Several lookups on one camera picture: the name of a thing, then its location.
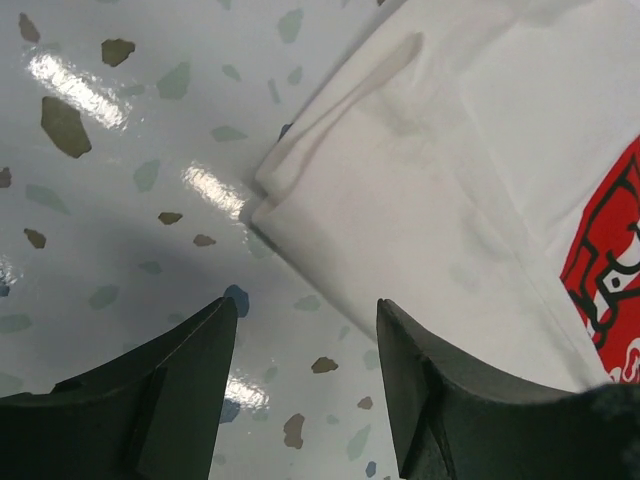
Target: printed logo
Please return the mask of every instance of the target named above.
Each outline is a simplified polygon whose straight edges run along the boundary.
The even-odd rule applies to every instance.
[[[640,137],[587,204],[562,271],[602,363],[640,383]]]

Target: terrazzo floor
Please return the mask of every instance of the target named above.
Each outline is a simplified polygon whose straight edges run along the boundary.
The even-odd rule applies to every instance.
[[[0,396],[224,294],[210,478],[397,479],[375,343],[246,226],[283,126],[397,3],[3,2]]]

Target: dark plastic object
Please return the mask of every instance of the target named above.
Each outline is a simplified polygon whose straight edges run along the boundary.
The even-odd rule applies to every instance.
[[[390,301],[378,304],[377,328],[402,478],[640,479],[640,385],[569,394],[522,380]]]
[[[216,300],[50,394],[0,399],[0,478],[207,479],[236,324]]]

